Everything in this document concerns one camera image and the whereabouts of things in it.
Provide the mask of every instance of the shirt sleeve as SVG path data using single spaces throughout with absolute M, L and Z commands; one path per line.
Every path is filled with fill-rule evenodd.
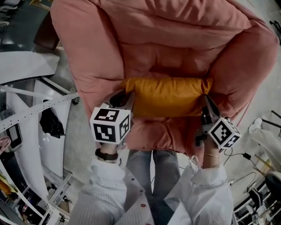
M 112 225 L 124 214 L 125 171 L 115 163 L 93 159 L 90 184 L 83 187 L 69 225 Z
M 191 179 L 187 211 L 195 225 L 230 224 L 233 198 L 223 166 L 200 169 Z

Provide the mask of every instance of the orange pillow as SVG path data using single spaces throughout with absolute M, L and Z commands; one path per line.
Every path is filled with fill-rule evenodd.
M 200 96 L 208 94 L 213 80 L 199 78 L 130 78 L 121 83 L 135 92 L 134 116 L 180 117 L 201 115 Z

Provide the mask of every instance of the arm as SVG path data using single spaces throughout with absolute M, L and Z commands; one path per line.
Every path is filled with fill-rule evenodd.
M 114 154 L 115 145 L 103 145 L 102 153 Z M 93 159 L 90 184 L 83 187 L 71 213 L 70 225 L 112 225 L 124 214 L 125 171 L 115 163 Z
M 191 179 L 187 210 L 195 225 L 230 224 L 232 194 L 219 150 L 210 137 L 205 141 L 205 153 L 202 169 Z

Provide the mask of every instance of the jeans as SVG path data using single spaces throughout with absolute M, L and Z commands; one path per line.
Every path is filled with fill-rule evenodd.
M 151 189 L 151 154 L 155 163 L 154 189 Z M 130 150 L 126 167 L 145 190 L 155 225 L 166 225 L 173 211 L 165 203 L 180 178 L 177 154 L 174 151 L 153 150 L 152 152 Z

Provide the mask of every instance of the black wristwatch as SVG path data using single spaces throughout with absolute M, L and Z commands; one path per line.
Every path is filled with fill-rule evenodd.
M 113 155 L 107 154 L 107 153 L 101 153 L 101 149 L 96 150 L 96 156 L 98 159 L 108 162 L 108 163 L 115 163 L 118 159 L 118 153 L 116 152 Z

